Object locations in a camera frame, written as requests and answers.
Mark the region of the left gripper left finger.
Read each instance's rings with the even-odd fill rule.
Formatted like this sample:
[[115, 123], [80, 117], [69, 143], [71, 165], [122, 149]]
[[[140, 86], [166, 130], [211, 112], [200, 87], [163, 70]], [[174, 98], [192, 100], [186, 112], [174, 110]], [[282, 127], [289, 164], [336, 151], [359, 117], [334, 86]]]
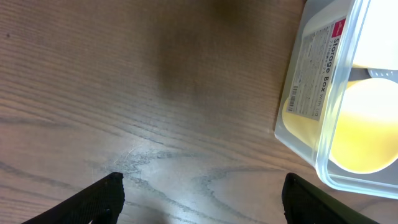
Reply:
[[124, 201], [123, 174], [112, 172], [24, 224], [117, 224]]

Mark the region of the grey plastic cup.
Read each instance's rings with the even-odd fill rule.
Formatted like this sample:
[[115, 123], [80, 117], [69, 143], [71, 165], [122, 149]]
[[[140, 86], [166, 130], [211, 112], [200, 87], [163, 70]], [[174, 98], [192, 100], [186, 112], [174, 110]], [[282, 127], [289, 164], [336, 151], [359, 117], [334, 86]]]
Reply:
[[397, 70], [385, 70], [369, 68], [368, 73], [371, 78], [385, 78], [394, 82], [398, 81], [398, 71]]

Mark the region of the yellow plastic cup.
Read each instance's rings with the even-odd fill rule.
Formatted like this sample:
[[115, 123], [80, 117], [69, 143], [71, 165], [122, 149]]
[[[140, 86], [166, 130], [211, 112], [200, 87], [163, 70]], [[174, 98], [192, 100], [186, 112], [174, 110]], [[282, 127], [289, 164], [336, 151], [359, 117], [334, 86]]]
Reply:
[[325, 169], [332, 162], [354, 174], [372, 174], [397, 160], [397, 83], [385, 78], [348, 82], [326, 105], [329, 80], [295, 83], [282, 104], [275, 135]]

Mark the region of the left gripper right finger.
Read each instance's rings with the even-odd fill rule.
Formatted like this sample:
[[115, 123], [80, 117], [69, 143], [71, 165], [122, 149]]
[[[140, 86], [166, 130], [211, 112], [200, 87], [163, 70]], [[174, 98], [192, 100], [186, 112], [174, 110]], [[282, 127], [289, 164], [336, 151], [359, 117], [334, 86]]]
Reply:
[[288, 224], [377, 224], [294, 173], [285, 176], [282, 204]]

